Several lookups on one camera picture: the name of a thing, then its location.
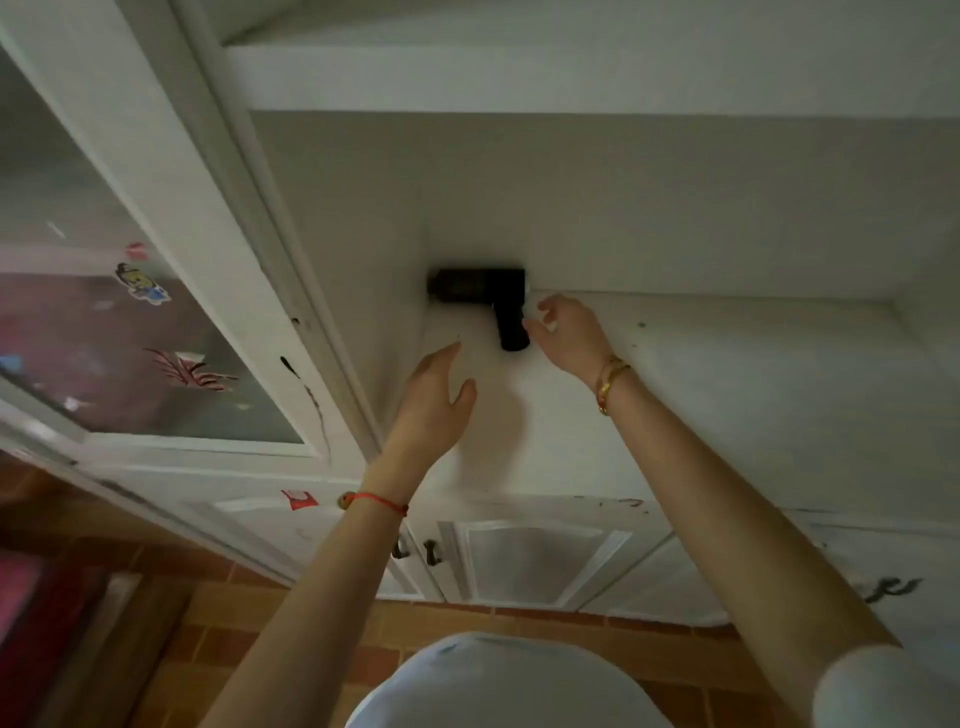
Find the white sleeve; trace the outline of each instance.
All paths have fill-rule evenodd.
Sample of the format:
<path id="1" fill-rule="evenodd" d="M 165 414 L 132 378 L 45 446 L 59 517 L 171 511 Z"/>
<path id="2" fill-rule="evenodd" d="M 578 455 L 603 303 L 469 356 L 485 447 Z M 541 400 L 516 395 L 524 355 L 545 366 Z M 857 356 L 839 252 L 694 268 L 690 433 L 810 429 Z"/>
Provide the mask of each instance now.
<path id="1" fill-rule="evenodd" d="M 920 667 L 900 647 L 845 655 L 820 679 L 814 728 L 944 728 L 960 723 L 960 686 Z"/>

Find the red sticker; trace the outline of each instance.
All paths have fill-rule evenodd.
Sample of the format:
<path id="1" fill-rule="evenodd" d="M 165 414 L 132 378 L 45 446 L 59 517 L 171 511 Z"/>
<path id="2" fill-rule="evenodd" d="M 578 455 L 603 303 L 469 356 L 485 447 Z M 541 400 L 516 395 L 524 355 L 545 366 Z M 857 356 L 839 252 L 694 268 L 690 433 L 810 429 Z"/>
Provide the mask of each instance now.
<path id="1" fill-rule="evenodd" d="M 146 260 L 149 257 L 144 243 L 131 243 L 124 250 L 130 260 Z"/>
<path id="2" fill-rule="evenodd" d="M 317 502 L 317 499 L 311 496 L 306 491 L 280 491 L 285 496 L 287 500 L 290 501 L 290 510 L 296 511 L 301 508 L 309 508 L 311 505 L 320 505 Z"/>

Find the decal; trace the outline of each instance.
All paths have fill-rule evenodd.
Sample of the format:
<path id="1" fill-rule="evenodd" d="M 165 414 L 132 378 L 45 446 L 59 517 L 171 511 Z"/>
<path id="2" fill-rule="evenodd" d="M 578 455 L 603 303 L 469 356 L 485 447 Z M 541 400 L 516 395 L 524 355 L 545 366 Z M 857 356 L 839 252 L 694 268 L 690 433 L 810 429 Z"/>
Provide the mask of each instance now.
<path id="1" fill-rule="evenodd" d="M 74 397 L 68 397 L 63 401 L 63 409 L 67 412 L 76 412 L 81 407 L 92 407 L 93 405 L 88 401 L 78 400 Z"/>
<path id="2" fill-rule="evenodd" d="M 150 257 L 145 243 L 131 243 L 124 248 L 124 253 L 130 260 L 146 260 Z"/>
<path id="3" fill-rule="evenodd" d="M 113 274 L 127 287 L 127 292 L 139 301 L 148 301 L 152 305 L 170 301 L 166 288 L 129 263 L 119 263 Z"/>
<path id="4" fill-rule="evenodd" d="M 320 505 L 317 502 L 317 499 L 311 496 L 306 491 L 280 491 L 285 496 L 287 500 L 290 501 L 290 510 L 299 511 L 301 508 L 309 508 L 312 505 Z"/>
<path id="5" fill-rule="evenodd" d="M 12 375 L 23 372 L 23 357 L 18 353 L 0 354 L 0 369 Z"/>
<path id="6" fill-rule="evenodd" d="M 194 387 L 197 389 L 209 389 L 212 392 L 223 392 L 227 386 L 223 383 L 224 379 L 236 381 L 238 377 L 233 375 L 218 375 L 213 372 L 202 372 L 204 356 L 189 352 L 162 352 L 159 349 L 145 349 L 154 357 L 154 362 L 168 379 L 173 379 L 177 384 L 184 387 Z M 199 357 L 200 361 L 188 358 L 190 356 Z"/>

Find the upper cabinet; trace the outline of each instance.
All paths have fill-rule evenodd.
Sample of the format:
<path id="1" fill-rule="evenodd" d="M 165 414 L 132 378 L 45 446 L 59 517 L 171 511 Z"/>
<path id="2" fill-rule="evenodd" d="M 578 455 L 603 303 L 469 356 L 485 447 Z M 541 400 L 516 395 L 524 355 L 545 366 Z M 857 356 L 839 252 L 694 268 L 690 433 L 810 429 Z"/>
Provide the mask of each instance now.
<path id="1" fill-rule="evenodd" d="M 228 42 L 251 109 L 960 115 L 960 18 L 943 0 L 246 5 L 293 8 Z"/>

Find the bracelet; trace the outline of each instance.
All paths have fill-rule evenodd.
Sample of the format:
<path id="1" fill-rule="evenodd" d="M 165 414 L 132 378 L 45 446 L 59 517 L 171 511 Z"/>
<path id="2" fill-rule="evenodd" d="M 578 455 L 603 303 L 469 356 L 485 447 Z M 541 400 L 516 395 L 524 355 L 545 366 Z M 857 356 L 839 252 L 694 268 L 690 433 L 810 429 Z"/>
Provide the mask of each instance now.
<path id="1" fill-rule="evenodd" d="M 597 379 L 597 406 L 600 408 L 601 414 L 607 417 L 610 416 L 607 412 L 607 396 L 610 394 L 610 386 L 613 384 L 614 379 L 630 368 L 630 365 L 619 356 L 612 355 L 607 360 L 603 371 L 600 372 L 600 377 Z"/>
<path id="2" fill-rule="evenodd" d="M 395 513 L 399 513 L 401 518 L 406 518 L 407 511 L 410 509 L 409 505 L 397 505 L 396 503 L 390 500 L 387 500 L 384 497 L 377 496 L 373 493 L 367 493 L 366 491 L 361 491 L 360 493 L 347 491 L 342 496 L 337 498 L 337 505 L 340 506 L 341 510 L 346 511 L 350 507 L 351 503 L 353 503 L 355 500 L 361 497 L 369 498 L 370 500 L 375 500 L 377 503 L 387 506 L 390 510 L 394 511 Z"/>

